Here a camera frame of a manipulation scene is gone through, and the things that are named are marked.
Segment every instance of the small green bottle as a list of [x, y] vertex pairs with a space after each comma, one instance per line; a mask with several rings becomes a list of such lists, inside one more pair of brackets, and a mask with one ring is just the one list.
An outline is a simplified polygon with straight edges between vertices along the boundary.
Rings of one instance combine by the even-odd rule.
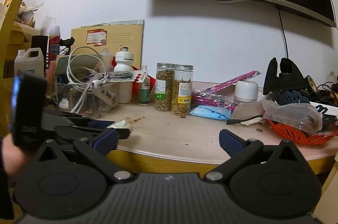
[[[148, 70], [148, 66], [142, 66], [142, 70]], [[150, 78], [147, 76], [142, 83], [139, 83], [139, 105], [149, 105]]]

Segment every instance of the plastic jug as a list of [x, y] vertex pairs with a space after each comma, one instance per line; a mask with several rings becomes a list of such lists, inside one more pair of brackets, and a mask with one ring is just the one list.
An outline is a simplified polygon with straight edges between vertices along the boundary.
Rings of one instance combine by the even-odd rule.
[[[36, 57], [29, 57], [29, 53], [37, 51]], [[30, 48], [26, 52], [24, 49], [18, 50], [18, 55], [14, 60], [14, 74], [19, 70], [26, 70], [44, 76], [44, 58], [40, 47]]]

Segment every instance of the desk surface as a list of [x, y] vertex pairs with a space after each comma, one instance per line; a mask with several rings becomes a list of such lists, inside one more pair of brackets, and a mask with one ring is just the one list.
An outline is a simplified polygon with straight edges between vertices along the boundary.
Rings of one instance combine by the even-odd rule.
[[[268, 124], [227, 125], [224, 121], [190, 115], [180, 118], [171, 112], [155, 110], [154, 104], [119, 104], [102, 119], [115, 122], [127, 120], [132, 124], [134, 130], [128, 139], [119, 141], [119, 150], [185, 162], [221, 164], [228, 160], [230, 156], [218, 141], [222, 129], [228, 129], [245, 140], [256, 138], [266, 145], [277, 145], [282, 140]], [[338, 139], [322, 145], [297, 146], [306, 160], [314, 160], [335, 155]]]

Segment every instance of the blue plastic piece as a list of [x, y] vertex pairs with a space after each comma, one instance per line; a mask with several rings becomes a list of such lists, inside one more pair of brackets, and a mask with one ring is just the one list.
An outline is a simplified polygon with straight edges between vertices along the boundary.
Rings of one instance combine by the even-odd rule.
[[106, 129], [109, 125], [114, 124], [113, 121], [99, 121], [99, 120], [93, 120], [88, 123], [89, 128], [93, 129]]
[[102, 132], [97, 138], [98, 139], [96, 139], [96, 137], [94, 138], [92, 148], [104, 156], [116, 149], [119, 140], [117, 130], [113, 128], [106, 132]]
[[223, 107], [199, 105], [192, 109], [189, 114], [198, 117], [226, 121], [230, 118], [231, 111]]
[[300, 92], [296, 90], [286, 91], [283, 94], [279, 92], [273, 92], [273, 98], [280, 106], [298, 103], [310, 104], [308, 98], [302, 96]]
[[243, 150], [246, 147], [246, 144], [246, 141], [227, 129], [223, 129], [219, 133], [219, 145], [230, 155], [230, 157], [233, 157]]

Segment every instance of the power strip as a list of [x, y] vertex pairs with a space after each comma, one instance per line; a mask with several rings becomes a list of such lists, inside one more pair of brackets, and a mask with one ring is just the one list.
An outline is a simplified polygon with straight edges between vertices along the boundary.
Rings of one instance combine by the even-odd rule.
[[114, 107], [117, 105], [116, 95], [107, 89], [109, 85], [104, 86], [104, 84], [99, 80], [94, 80], [92, 86], [92, 93], [102, 99], [108, 106]]

